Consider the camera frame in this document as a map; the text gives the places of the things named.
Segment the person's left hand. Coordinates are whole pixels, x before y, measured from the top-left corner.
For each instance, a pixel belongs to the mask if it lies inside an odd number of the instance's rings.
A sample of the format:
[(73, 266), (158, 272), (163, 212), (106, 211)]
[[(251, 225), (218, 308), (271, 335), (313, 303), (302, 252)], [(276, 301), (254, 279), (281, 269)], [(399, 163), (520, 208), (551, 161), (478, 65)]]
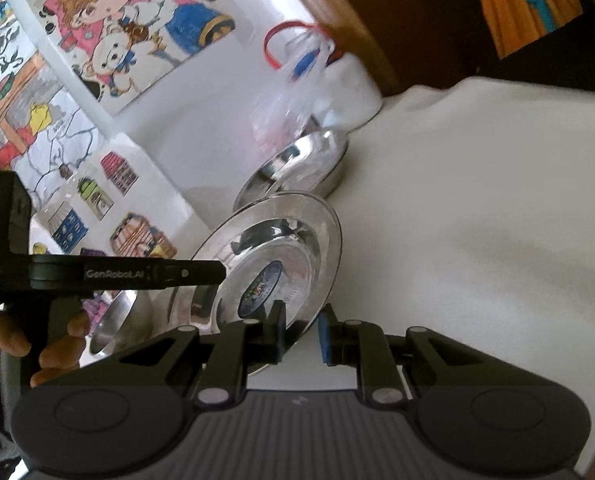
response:
[[(30, 385), (37, 387), (79, 367), (79, 360), (86, 348), (90, 320), (86, 312), (78, 312), (68, 323), (65, 336), (53, 341), (40, 352), (40, 370), (32, 376)], [(32, 350), (24, 334), (18, 330), (3, 311), (0, 311), (0, 354), (21, 358)]]

